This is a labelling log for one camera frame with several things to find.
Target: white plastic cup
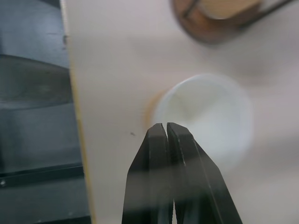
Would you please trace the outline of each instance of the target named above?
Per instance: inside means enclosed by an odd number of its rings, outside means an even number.
[[[174,122],[189,129],[221,172],[234,168],[252,139],[249,98],[232,79],[203,74],[166,92],[157,103],[152,125]]]

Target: white surface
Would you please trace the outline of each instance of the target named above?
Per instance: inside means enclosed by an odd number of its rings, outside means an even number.
[[[234,168],[252,140],[252,111],[243,89],[223,75],[201,74],[160,99],[152,125],[174,122],[189,129],[221,172]]]
[[[254,144],[224,175],[243,223],[298,222],[299,4],[213,48],[181,30],[169,1],[68,0],[66,8],[97,223],[121,223],[148,100],[202,72],[230,75],[253,104]]]

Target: white tabletop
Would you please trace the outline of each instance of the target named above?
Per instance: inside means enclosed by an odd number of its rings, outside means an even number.
[[[121,223],[149,100],[203,72],[232,77],[253,105],[251,150],[224,175],[243,223],[298,223],[299,4],[215,47],[180,28],[168,0],[67,0],[66,12],[94,223]]]

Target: wooden object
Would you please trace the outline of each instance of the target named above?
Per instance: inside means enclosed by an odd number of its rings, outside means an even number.
[[[232,7],[226,11],[223,9],[221,13],[220,7],[223,6],[222,3],[219,3],[221,0],[212,0],[214,4],[207,4],[207,1],[209,0],[205,0],[205,10],[202,10],[204,2],[198,3],[188,15],[186,15],[186,11],[192,5],[193,0],[173,0],[173,9],[178,22],[187,33],[197,40],[212,44],[223,42],[236,35],[238,33],[237,26],[256,15],[260,6],[260,0],[248,0],[252,3],[251,7],[239,5],[239,7]],[[237,2],[237,0],[230,0],[230,2],[233,5],[233,2]],[[242,9],[242,12],[237,12],[237,8]],[[216,19],[219,16],[226,16],[226,18]]]

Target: cup rim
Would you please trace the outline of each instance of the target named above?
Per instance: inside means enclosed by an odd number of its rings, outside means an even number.
[[[222,88],[224,91],[228,91],[235,97],[238,104],[240,104],[240,114],[241,114],[241,140],[239,145],[240,158],[242,158],[246,151],[248,151],[252,139],[253,139],[253,113],[252,105],[248,95],[245,90],[232,78],[223,75],[216,75],[210,73],[204,73],[200,75],[195,75],[190,77],[172,87],[168,90],[164,96],[161,97],[156,105],[153,112],[152,125],[154,123],[161,123],[166,111],[167,105],[172,98],[172,96],[177,92],[179,88],[188,82],[193,81],[208,81],[217,87]]]

